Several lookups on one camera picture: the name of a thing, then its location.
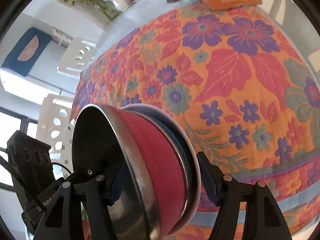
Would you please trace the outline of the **white flower vase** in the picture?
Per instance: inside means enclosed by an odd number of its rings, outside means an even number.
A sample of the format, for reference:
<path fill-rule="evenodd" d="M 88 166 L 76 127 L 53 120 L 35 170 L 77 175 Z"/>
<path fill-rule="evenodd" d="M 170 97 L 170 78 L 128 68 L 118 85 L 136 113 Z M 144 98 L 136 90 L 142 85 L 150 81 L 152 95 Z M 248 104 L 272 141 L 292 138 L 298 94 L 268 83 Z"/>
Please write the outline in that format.
<path fill-rule="evenodd" d="M 110 1 L 113 3 L 114 7 L 120 12 L 124 12 L 129 8 L 129 4 L 125 0 L 110 0 Z"/>

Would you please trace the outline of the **white chair right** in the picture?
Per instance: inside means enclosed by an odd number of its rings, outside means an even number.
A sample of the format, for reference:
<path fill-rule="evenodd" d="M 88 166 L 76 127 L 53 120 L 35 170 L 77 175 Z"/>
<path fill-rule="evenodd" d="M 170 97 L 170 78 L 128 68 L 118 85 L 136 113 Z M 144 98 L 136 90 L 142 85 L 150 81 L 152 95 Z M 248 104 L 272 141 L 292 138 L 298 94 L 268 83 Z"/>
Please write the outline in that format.
<path fill-rule="evenodd" d="M 259 8 L 281 26 L 319 78 L 319 34 L 301 7 L 293 0 L 262 0 L 262 2 Z"/>

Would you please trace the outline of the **blue wall hanging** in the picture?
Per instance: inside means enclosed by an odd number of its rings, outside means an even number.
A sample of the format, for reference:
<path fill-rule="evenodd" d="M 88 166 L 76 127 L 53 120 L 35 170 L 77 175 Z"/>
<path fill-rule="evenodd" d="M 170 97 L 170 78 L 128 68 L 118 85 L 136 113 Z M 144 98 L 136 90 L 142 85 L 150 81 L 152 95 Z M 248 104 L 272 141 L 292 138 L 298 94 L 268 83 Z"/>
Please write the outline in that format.
<path fill-rule="evenodd" d="M 52 39 L 52 36 L 35 27 L 29 28 L 7 55 L 1 68 L 26 77 Z"/>

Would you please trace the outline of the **white chair far left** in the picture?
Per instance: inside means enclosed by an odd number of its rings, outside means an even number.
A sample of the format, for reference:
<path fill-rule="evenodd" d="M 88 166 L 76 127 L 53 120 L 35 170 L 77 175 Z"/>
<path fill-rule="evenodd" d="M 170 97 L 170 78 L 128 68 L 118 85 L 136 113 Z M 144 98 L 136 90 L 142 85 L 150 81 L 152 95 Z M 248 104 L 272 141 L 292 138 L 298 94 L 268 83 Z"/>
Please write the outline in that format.
<path fill-rule="evenodd" d="M 81 73 L 89 67 L 96 43 L 77 37 L 72 40 L 57 65 L 57 73 L 80 79 Z"/>

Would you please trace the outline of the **white chair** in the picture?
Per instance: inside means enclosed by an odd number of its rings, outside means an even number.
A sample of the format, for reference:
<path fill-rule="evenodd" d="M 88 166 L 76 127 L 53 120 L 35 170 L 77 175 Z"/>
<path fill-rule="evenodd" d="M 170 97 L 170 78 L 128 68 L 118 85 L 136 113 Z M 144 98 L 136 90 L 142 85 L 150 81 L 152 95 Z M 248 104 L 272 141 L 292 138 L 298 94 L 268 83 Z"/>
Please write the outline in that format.
<path fill-rule="evenodd" d="M 73 99 L 48 94 L 44 98 L 37 125 L 36 139 L 50 146 L 55 178 L 67 178 L 72 172 L 72 135 L 75 120 L 71 119 Z"/>
<path fill-rule="evenodd" d="M 96 43 L 77 37 L 72 40 L 57 65 L 57 73 L 80 79 L 81 73 L 89 67 Z"/>
<path fill-rule="evenodd" d="M 259 8 L 281 26 L 319 78 L 319 34 L 301 7 L 293 0 L 262 0 L 262 2 Z"/>

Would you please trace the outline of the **red steel bowl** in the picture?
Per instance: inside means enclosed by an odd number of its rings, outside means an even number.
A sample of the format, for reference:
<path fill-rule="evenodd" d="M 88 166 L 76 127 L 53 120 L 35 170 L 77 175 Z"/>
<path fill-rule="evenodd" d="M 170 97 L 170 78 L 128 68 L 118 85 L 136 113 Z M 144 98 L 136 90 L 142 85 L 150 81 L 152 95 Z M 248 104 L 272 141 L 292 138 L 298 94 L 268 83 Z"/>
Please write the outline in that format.
<path fill-rule="evenodd" d="M 161 239 L 159 205 L 140 142 L 127 112 L 111 106 L 85 106 L 75 124 L 72 161 L 75 171 L 98 175 L 121 172 L 124 188 L 108 208 L 117 239 Z"/>

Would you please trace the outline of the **pink plastic bowl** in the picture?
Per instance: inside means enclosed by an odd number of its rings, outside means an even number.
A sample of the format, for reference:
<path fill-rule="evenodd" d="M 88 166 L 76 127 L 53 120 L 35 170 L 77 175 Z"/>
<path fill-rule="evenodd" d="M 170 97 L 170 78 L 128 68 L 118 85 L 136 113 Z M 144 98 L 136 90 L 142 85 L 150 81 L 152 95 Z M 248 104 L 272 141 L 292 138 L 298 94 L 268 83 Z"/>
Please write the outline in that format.
<path fill-rule="evenodd" d="M 143 103 L 122 108 L 140 142 L 155 189 L 161 220 L 160 237 L 184 228 L 196 213 L 201 174 L 195 150 L 181 126 L 159 108 Z"/>

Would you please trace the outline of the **white corner shelf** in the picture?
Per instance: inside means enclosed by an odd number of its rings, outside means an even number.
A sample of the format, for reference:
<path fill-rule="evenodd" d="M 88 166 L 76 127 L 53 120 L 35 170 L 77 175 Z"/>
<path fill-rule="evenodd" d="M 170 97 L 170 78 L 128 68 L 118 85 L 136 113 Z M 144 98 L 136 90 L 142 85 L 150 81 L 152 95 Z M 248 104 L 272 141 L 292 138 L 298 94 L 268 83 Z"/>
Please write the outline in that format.
<path fill-rule="evenodd" d="M 63 42 L 70 44 L 73 40 L 73 37 L 69 36 L 68 34 L 60 31 L 59 29 L 52 28 L 53 37 L 58 45 L 61 45 Z"/>

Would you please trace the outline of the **blue steel bowl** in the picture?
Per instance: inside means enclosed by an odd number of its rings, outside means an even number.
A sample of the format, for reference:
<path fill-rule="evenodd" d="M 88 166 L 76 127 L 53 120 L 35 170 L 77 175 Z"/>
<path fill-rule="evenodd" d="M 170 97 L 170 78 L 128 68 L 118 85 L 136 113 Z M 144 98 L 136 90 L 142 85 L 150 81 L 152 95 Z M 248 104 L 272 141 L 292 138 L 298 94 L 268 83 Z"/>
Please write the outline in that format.
<path fill-rule="evenodd" d="M 190 173 L 190 183 L 192 187 L 197 188 L 199 185 L 199 168 L 196 165 L 196 154 L 188 136 L 180 125 L 169 114 L 153 105 L 135 103 L 121 107 L 120 109 L 147 116 L 169 132 L 183 152 L 183 159 Z"/>

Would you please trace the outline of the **white chair near left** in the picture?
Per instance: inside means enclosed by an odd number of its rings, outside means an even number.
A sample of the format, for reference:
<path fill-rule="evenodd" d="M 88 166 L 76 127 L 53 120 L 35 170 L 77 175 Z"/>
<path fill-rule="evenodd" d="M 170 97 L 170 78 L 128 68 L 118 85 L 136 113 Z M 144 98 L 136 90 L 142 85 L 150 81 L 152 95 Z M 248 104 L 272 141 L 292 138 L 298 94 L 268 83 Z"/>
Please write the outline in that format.
<path fill-rule="evenodd" d="M 44 98 L 37 125 L 36 139 L 50 146 L 55 178 L 67 178 L 72 172 L 72 135 L 75 120 L 71 119 L 73 99 L 48 94 Z"/>

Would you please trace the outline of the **orange floral tablecloth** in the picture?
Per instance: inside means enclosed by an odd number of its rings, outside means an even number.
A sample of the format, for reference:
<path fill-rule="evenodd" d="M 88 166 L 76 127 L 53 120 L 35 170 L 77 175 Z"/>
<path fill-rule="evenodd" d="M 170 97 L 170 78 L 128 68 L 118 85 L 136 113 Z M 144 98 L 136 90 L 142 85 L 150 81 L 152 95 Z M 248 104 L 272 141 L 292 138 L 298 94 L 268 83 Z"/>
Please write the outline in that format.
<path fill-rule="evenodd" d="M 319 90 L 269 17 L 190 4 L 112 34 L 80 79 L 72 118 L 89 103 L 154 105 L 222 172 L 265 181 L 291 233 L 319 221 Z"/>

